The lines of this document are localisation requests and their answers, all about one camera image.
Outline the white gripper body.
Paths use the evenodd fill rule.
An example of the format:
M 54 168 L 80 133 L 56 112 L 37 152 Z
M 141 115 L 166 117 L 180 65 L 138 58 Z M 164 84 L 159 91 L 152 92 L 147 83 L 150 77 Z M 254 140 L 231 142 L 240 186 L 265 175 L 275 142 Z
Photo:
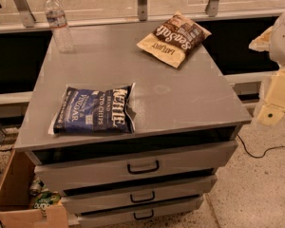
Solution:
M 267 105 L 273 105 L 285 110 L 285 67 L 281 68 L 273 77 L 265 96 Z

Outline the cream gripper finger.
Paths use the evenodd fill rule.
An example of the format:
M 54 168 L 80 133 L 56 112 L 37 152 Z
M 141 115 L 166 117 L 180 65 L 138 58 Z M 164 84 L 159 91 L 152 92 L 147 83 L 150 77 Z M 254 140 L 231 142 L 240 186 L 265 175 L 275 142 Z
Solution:
M 249 44 L 249 49 L 254 51 L 268 51 L 270 47 L 270 37 L 272 34 L 272 27 L 263 31 L 256 39 Z
M 285 112 L 274 105 L 263 105 L 257 116 L 257 121 L 264 125 L 275 125 L 285 115 Z

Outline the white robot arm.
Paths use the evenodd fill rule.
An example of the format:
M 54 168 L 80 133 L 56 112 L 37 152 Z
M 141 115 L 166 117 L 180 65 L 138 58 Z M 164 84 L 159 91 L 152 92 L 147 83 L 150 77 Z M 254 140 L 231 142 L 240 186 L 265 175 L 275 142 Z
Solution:
M 249 49 L 268 51 L 270 59 L 279 65 L 256 117 L 260 124 L 277 124 L 285 115 L 285 11 L 249 44 Z

